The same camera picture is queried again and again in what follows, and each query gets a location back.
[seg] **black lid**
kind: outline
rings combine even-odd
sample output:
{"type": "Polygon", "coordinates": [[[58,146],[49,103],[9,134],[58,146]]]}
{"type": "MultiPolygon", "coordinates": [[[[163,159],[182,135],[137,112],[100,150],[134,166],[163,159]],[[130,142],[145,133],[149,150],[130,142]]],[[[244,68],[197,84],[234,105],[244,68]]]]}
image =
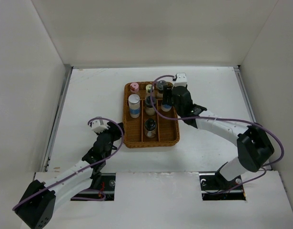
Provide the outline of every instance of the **black lid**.
{"type": "Polygon", "coordinates": [[[148,131],[152,131],[157,128],[157,123],[155,120],[150,118],[150,119],[146,120],[144,126],[148,131]]]}
{"type": "MultiPolygon", "coordinates": [[[[154,96],[152,96],[152,101],[153,101],[154,105],[156,105],[157,99],[154,96]]],[[[146,97],[146,99],[145,99],[145,105],[147,107],[149,107],[149,108],[152,107],[152,104],[151,104],[151,96],[147,96],[146,97]]]]}
{"type": "Polygon", "coordinates": [[[157,82],[157,85],[156,85],[156,88],[159,90],[159,91],[163,91],[163,87],[164,86],[167,86],[167,82],[165,80],[160,80],[157,82]]]}

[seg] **blue label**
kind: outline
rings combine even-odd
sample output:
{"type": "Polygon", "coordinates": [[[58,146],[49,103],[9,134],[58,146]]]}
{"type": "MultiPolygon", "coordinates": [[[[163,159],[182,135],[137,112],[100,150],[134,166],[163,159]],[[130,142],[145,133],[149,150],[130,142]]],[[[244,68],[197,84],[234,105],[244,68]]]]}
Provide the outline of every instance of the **blue label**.
{"type": "Polygon", "coordinates": [[[162,106],[163,106],[165,109],[170,109],[170,108],[171,108],[171,106],[168,106],[167,104],[166,104],[166,105],[162,104],[162,106]]]}
{"type": "Polygon", "coordinates": [[[131,114],[133,114],[133,115],[137,115],[137,114],[139,114],[140,113],[140,108],[138,108],[138,109],[130,109],[129,108],[129,113],[131,113],[131,114]]]}

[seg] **jar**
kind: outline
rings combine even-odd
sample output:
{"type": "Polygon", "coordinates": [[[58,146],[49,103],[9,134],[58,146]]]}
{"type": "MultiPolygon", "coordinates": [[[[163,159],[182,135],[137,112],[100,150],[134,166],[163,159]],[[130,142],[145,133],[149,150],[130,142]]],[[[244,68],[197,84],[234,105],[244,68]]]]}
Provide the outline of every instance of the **jar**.
{"type": "Polygon", "coordinates": [[[169,105],[167,105],[167,104],[165,104],[165,105],[163,105],[163,103],[161,104],[161,110],[164,111],[164,112],[168,112],[168,111],[170,111],[171,108],[172,108],[172,107],[169,106],[169,105]]]}
{"type": "Polygon", "coordinates": [[[144,123],[144,133],[147,137],[153,138],[156,136],[157,132],[157,123],[152,118],[146,120],[144,123]]]}
{"type": "Polygon", "coordinates": [[[137,83],[131,83],[131,93],[132,94],[139,94],[139,85],[137,83]]]}
{"type": "Polygon", "coordinates": [[[129,113],[132,118],[140,116],[140,97],[137,94],[131,94],[128,97],[129,113]]]}
{"type": "MultiPolygon", "coordinates": [[[[145,99],[145,112],[147,115],[149,116],[152,116],[156,113],[155,109],[153,108],[152,106],[152,103],[151,103],[151,97],[148,96],[146,99],[145,99]]],[[[152,96],[152,102],[154,103],[155,107],[156,107],[156,103],[157,103],[157,100],[155,97],[152,96]]]]}
{"type": "Polygon", "coordinates": [[[152,88],[152,85],[151,85],[151,84],[146,85],[146,87],[145,87],[145,99],[146,99],[148,96],[151,95],[151,88],[152,88]]]}
{"type": "Polygon", "coordinates": [[[159,82],[157,82],[156,88],[158,90],[157,92],[157,98],[158,99],[162,99],[163,98],[163,87],[167,86],[167,82],[165,80],[160,80],[159,82]]]}

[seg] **white cap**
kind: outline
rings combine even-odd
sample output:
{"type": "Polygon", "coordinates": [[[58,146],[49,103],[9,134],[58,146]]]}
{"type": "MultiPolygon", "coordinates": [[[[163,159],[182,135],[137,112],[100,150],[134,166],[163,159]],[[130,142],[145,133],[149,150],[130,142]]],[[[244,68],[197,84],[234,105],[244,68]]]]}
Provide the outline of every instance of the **white cap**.
{"type": "Polygon", "coordinates": [[[137,104],[140,101],[140,97],[137,94],[131,94],[128,97],[128,101],[132,104],[137,104]]]}

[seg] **wooden tray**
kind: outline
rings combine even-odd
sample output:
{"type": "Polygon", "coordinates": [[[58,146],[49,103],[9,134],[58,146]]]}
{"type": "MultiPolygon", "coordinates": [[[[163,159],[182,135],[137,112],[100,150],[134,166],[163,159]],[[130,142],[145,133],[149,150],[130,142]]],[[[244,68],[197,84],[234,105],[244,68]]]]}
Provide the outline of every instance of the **wooden tray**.
{"type": "MultiPolygon", "coordinates": [[[[144,110],[145,86],[152,82],[137,82],[139,85],[140,96],[140,116],[132,118],[129,113],[128,97],[131,95],[130,84],[124,87],[124,102],[123,102],[123,123],[124,123],[124,143],[128,148],[144,148],[158,146],[173,146],[180,140],[178,121],[163,119],[157,115],[148,116],[144,110]],[[152,118],[157,122],[157,135],[154,138],[148,138],[144,134],[144,122],[152,118]]],[[[177,118],[175,108],[168,112],[161,110],[162,99],[157,99],[157,110],[166,117],[177,118]]]]}

